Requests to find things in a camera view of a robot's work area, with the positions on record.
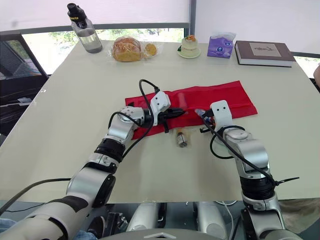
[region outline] pastry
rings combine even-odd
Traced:
[[[112,47],[112,56],[119,62],[135,62],[142,58],[140,42],[133,37],[119,37]]]
[[[144,48],[144,53],[147,56],[153,56],[157,54],[157,47],[152,43],[148,43]]]
[[[198,41],[194,35],[189,35],[182,39],[181,54],[185,57],[195,57],[199,54]]]

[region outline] robotic arm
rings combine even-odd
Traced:
[[[210,108],[207,118],[213,115],[217,130],[215,133],[219,135],[216,142],[222,144],[223,141],[223,144],[229,145],[231,148],[228,148],[228,152],[235,159],[241,182],[242,200],[246,206],[241,211],[241,218],[247,239],[278,240],[287,237],[286,239],[300,240],[301,238],[285,230],[277,194],[274,191],[275,186],[298,177],[280,182],[274,181],[270,175],[266,149],[259,140],[253,138],[251,133],[233,124],[227,102],[225,100],[214,102]],[[208,119],[205,116],[202,118],[210,129]],[[252,164],[262,171],[257,171]]]
[[[181,109],[169,109],[168,95],[158,91],[150,109],[126,106],[122,114],[112,118],[107,134],[89,157],[83,168],[70,180],[66,196],[49,201],[24,220],[3,232],[1,240],[71,240],[92,208],[103,206],[109,199],[116,178],[113,174],[123,160],[134,130],[165,124],[166,119],[178,117]]]

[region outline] clear plastic bottle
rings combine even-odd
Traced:
[[[85,11],[74,3],[69,3],[67,8],[69,9],[68,16],[71,20],[71,27],[78,36],[84,49],[91,54],[99,53],[103,47]]]

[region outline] white wall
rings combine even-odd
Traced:
[[[197,0],[195,36],[213,32],[236,40],[286,43],[293,52],[320,54],[320,0]]]

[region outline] book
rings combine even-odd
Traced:
[[[296,61],[280,42],[236,41],[234,49],[240,65],[291,67]]]

